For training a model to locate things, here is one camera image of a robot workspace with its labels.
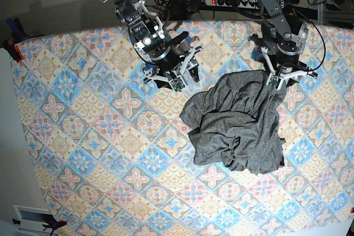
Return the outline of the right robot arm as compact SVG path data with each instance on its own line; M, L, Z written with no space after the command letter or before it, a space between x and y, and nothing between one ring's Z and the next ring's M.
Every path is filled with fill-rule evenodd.
M148 10L145 0L113 1L117 18L127 26L133 48L145 63L144 83L154 81L158 88L180 92L188 85L186 72L194 82L200 81L195 55L201 47L186 44L188 32L170 37L159 15Z

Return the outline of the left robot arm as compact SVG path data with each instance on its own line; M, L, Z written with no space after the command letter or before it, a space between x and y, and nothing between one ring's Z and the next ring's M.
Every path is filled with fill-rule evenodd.
M280 90L304 76L317 77L314 70L299 61L309 33L308 24L296 18L285 0L256 0L262 20L262 37L252 35L258 58L269 71L266 84Z

